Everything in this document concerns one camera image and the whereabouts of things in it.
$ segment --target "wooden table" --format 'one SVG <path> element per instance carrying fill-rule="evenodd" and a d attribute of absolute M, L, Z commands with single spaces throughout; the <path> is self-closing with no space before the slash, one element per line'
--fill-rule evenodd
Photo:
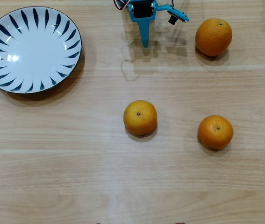
<path fill-rule="evenodd" d="M 33 5 L 71 17 L 85 56 L 47 93 L 0 91 L 0 224 L 265 224 L 265 0 L 176 0 L 191 21 L 158 12 L 148 49 L 112 0 L 0 0 L 0 17 Z M 218 58 L 194 46 L 209 17 L 233 29 Z M 144 138 L 122 120 L 137 99 L 158 112 Z M 197 141 L 212 114 L 235 131 L 217 153 Z"/>

